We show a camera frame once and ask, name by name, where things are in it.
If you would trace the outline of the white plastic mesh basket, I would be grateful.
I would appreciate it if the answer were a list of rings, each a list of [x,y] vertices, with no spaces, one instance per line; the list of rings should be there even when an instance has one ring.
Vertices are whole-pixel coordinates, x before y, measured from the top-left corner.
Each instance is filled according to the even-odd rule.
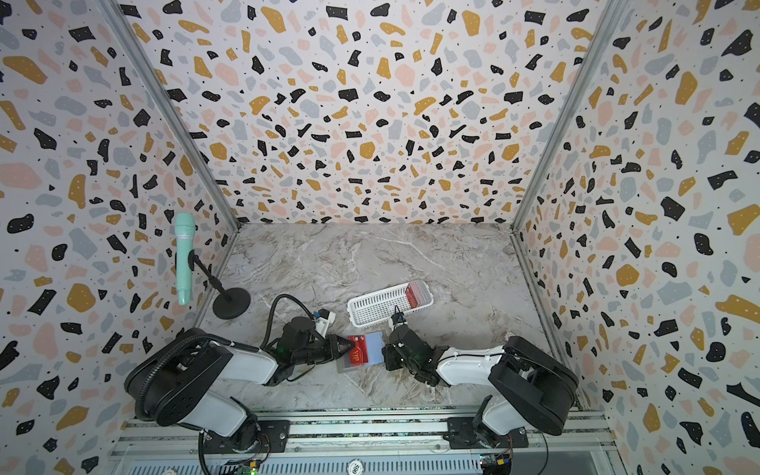
[[[409,283],[406,282],[350,299],[348,301],[348,316],[350,316],[352,326],[363,329],[385,323],[391,319],[396,307],[404,314],[431,307],[433,304],[419,309],[410,308],[405,295]]]

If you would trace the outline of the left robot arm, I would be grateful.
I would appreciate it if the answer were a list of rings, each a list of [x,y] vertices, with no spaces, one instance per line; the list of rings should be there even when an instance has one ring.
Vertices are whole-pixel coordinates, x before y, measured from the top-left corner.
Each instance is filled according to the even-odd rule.
[[[294,381],[299,366],[313,368],[355,350],[353,340],[328,334],[328,325],[327,318],[297,317],[262,346],[193,328],[133,369],[124,387],[139,420],[197,431],[212,452],[281,453],[289,422],[261,421],[239,400],[212,388],[219,380],[274,387]]]

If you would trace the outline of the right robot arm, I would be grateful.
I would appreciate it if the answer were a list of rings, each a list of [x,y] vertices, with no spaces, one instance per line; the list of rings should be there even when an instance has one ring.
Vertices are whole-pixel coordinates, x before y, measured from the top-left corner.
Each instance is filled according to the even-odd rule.
[[[527,427],[559,437],[575,405],[575,374],[521,336],[490,350],[433,348],[399,324],[382,354],[387,370],[406,369],[429,387],[478,385],[496,392],[473,418],[447,420],[445,440],[454,449],[507,448],[510,435]]]

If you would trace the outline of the stack of red cards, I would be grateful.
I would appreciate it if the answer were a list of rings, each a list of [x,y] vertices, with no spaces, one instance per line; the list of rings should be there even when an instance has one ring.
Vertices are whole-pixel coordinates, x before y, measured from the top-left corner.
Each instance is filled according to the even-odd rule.
[[[428,285],[421,280],[415,280],[407,285],[405,295],[411,309],[419,309],[433,304],[433,296]]]

